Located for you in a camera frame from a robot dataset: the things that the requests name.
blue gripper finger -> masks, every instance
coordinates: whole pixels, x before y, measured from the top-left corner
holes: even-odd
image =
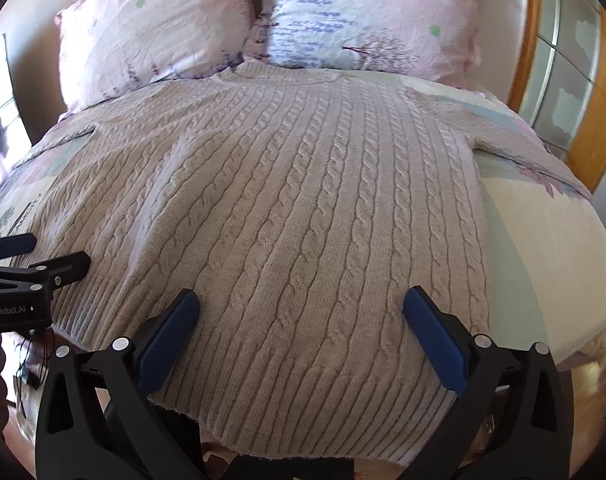
[[[32,234],[0,238],[0,260],[19,254],[31,253],[36,247],[36,237]]]
[[[198,323],[198,296],[184,288],[172,304],[154,320],[141,348],[136,348],[136,388],[143,395],[163,387]]]
[[[460,397],[467,388],[467,357],[443,324],[438,307],[420,286],[407,291],[403,314],[440,382]]]

cable knit pattern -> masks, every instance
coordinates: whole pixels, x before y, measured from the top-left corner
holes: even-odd
[[[155,400],[261,456],[407,464],[441,422],[453,396],[401,304],[420,284],[489,330],[473,149],[588,196],[553,156],[464,108],[334,72],[245,64],[160,82],[58,124],[29,156],[90,131],[15,263],[91,255],[52,303],[87,349],[193,288],[200,322]]]

bed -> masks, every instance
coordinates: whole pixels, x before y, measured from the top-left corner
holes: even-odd
[[[53,17],[76,0],[30,1],[25,11],[26,0],[8,0],[0,13],[0,32],[6,34],[16,98],[27,130],[44,133],[65,111]],[[14,19],[17,9],[21,9],[20,20]],[[479,42],[484,61],[472,72],[469,90],[372,70],[341,70],[340,76],[394,91],[409,89],[448,110],[470,112],[485,124],[538,144],[542,150],[528,123],[504,104],[518,109],[526,91],[538,33],[535,14],[534,0],[483,1]],[[301,70],[310,77],[334,72]],[[34,93],[34,85],[39,92]],[[91,121],[84,124],[78,117],[82,112],[72,118],[77,127],[70,130],[65,129],[68,120],[55,126],[2,185],[0,235],[34,229],[35,219],[43,218],[44,206],[51,206],[60,175],[70,161],[78,160],[94,134]],[[560,368],[585,360],[604,362],[606,231],[590,202],[574,187],[512,160],[477,150],[475,161],[494,284],[489,302],[490,335],[497,344],[510,348],[527,349],[533,342],[543,341]],[[20,261],[26,263],[29,258]],[[94,331],[89,337],[83,323],[75,324],[59,314],[57,330],[78,346],[98,347],[110,336],[109,331]],[[228,435],[215,435],[232,449],[256,451],[247,443],[235,446],[238,442]],[[420,443],[414,442],[401,450],[372,451],[364,456],[403,464],[411,460],[417,446]]]

floor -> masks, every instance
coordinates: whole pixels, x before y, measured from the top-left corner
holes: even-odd
[[[572,370],[574,390],[574,437],[570,471],[574,473],[598,445],[606,431],[606,364],[586,364]],[[20,462],[33,473],[33,447],[20,434],[16,413],[10,413],[5,430],[8,446]],[[355,480],[396,480],[402,468],[397,465],[356,460]]]

pillowcase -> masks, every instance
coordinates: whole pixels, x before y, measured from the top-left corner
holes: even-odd
[[[262,0],[247,58],[376,70],[465,88],[480,63],[480,0]]]
[[[56,16],[68,113],[242,62],[250,0],[80,0]]]

